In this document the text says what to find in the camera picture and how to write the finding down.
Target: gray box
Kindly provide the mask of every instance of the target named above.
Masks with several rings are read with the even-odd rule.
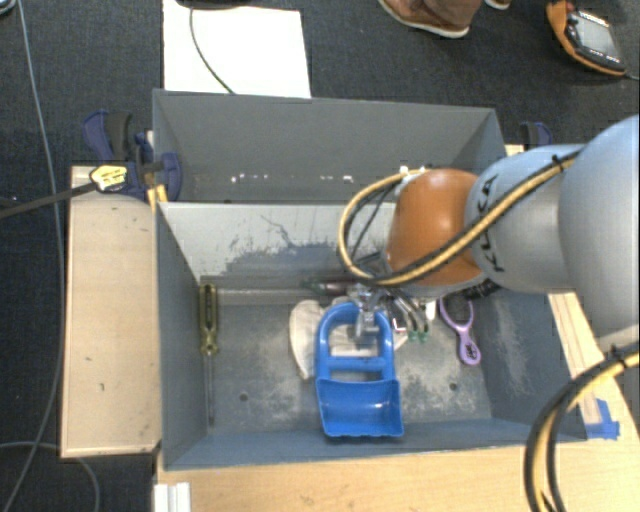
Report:
[[[327,438],[314,382],[300,379],[290,353],[292,307],[328,303],[305,283],[343,274],[335,238],[345,200],[400,164],[481,172],[504,156],[492,110],[156,91],[154,133],[156,151],[178,151],[185,172],[181,201],[157,215],[166,469],[523,444],[569,380],[546,297],[506,291],[475,305],[480,367],[458,362],[439,320],[426,343],[396,352],[399,439]],[[382,209],[363,254],[384,246],[392,210]],[[203,280],[219,290],[212,382],[199,350]],[[563,434],[585,437],[577,414]]]

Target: wooden board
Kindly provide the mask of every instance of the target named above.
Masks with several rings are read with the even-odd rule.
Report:
[[[75,168],[73,186],[91,168]],[[71,201],[61,456],[152,451],[160,388],[151,209],[92,192]]]
[[[522,448],[321,464],[163,473],[190,482],[192,511],[524,511]],[[636,443],[560,448],[560,485],[572,511],[636,510]]]

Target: purple hairbrush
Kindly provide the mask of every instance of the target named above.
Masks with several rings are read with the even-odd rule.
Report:
[[[473,304],[468,300],[465,300],[465,302],[469,308],[469,319],[465,323],[457,323],[451,318],[445,306],[444,299],[438,300],[438,308],[445,323],[458,333],[458,357],[460,361],[468,366],[476,366],[480,363],[482,354],[469,332],[473,325]]]

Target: blue plastic scoop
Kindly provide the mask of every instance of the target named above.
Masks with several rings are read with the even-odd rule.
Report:
[[[393,334],[384,313],[375,313],[378,356],[338,357],[329,348],[331,331],[355,324],[358,306],[345,302],[328,309],[316,334],[316,393],[325,434],[330,437],[393,436],[404,433],[400,384],[393,365]],[[377,373],[379,380],[350,382],[332,379],[332,372]]]

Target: white paper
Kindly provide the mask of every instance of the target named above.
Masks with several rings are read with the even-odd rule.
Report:
[[[189,9],[164,0],[164,87],[225,92],[202,62]],[[196,10],[196,39],[209,65],[238,94],[310,98],[302,22],[297,11],[236,7]]]

